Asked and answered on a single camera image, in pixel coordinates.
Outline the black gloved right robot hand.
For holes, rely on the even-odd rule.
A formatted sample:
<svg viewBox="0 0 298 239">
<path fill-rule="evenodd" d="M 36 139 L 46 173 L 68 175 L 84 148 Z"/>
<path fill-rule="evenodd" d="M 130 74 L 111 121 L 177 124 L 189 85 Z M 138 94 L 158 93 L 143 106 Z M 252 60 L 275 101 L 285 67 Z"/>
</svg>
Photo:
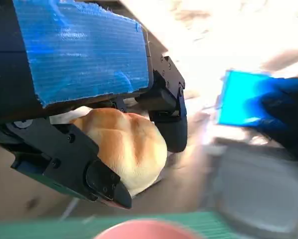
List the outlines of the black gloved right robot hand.
<svg viewBox="0 0 298 239">
<path fill-rule="evenodd" d="M 269 78 L 257 89 L 266 92 L 243 103 L 247 112 L 260 117 L 254 129 L 298 160 L 298 77 Z"/>
</svg>

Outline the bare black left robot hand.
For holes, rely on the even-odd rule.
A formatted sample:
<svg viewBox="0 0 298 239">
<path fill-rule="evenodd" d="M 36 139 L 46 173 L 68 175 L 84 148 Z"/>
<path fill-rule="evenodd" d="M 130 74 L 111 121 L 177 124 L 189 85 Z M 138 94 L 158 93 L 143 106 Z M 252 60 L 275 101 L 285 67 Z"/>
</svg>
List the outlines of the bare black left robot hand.
<svg viewBox="0 0 298 239">
<path fill-rule="evenodd" d="M 187 144 L 185 81 L 135 20 L 95 3 L 0 0 L 0 147 L 56 191 L 129 209 L 131 191 L 89 132 L 50 117 L 81 106 L 109 122 L 134 98 L 169 152 Z"/>
</svg>

